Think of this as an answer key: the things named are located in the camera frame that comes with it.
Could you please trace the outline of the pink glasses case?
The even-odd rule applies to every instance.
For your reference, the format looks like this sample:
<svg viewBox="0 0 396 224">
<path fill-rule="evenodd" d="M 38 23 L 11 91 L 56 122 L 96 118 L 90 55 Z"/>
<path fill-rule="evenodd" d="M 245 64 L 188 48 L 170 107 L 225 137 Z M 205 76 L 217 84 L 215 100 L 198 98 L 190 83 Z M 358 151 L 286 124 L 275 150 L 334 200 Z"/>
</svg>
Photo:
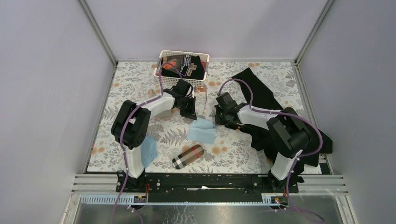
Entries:
<svg viewBox="0 0 396 224">
<path fill-rule="evenodd" d="M 156 92 L 153 89 L 148 90 L 149 98 L 154 98 Z M 156 119 L 170 119 L 172 117 L 171 110 L 166 110 L 155 116 Z"/>
</svg>

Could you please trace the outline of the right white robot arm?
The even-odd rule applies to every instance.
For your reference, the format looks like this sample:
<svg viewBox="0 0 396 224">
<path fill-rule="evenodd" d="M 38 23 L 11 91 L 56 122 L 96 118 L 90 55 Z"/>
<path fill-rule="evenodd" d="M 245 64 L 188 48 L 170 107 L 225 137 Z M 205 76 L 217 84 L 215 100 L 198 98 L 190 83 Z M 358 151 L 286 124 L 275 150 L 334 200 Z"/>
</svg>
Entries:
<svg viewBox="0 0 396 224">
<path fill-rule="evenodd" d="M 280 192 L 286 187 L 294 160 L 312 140 L 311 131 L 290 107 L 269 111 L 247 103 L 238 104 L 228 92 L 218 94 L 216 101 L 217 126 L 250 134 L 253 148 L 274 150 L 276 158 L 269 172 L 268 186 Z"/>
</svg>

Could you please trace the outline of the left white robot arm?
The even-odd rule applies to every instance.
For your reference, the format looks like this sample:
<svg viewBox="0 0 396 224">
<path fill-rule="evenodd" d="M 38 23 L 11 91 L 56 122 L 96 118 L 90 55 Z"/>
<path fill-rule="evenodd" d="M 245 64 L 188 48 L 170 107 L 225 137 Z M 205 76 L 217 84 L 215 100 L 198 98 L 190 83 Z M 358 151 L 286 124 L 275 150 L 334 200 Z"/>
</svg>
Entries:
<svg viewBox="0 0 396 224">
<path fill-rule="evenodd" d="M 193 86 L 182 79 L 170 89 L 164 89 L 162 94 L 140 104 L 124 101 L 112 125 L 111 134 L 123 150 L 124 172 L 129 176 L 127 186 L 132 191 L 141 191 L 145 185 L 144 178 L 140 176 L 145 169 L 141 159 L 141 144 L 151 118 L 177 108 L 183 118 L 196 120 L 195 104 Z"/>
</svg>

